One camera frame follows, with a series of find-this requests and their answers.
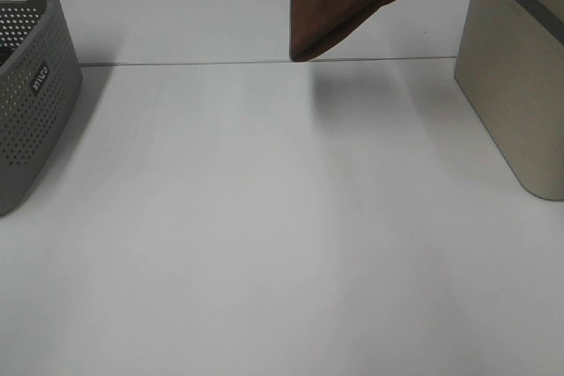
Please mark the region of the beige plastic basket grey rim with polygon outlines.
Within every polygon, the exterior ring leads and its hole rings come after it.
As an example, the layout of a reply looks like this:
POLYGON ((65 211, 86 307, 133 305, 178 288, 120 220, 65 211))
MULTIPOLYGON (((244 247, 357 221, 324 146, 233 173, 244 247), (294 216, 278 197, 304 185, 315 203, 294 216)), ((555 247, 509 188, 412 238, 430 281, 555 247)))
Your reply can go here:
POLYGON ((563 0, 470 0, 455 80, 522 187, 563 198, 563 0))

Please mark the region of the grey perforated plastic basket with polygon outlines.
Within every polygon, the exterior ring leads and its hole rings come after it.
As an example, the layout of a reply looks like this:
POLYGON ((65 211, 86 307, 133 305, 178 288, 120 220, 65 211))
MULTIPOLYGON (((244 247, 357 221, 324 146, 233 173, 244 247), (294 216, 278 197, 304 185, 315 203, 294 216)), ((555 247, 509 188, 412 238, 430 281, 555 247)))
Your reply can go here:
POLYGON ((82 71, 60 0, 1 3, 1 212, 16 209, 70 119, 82 71))

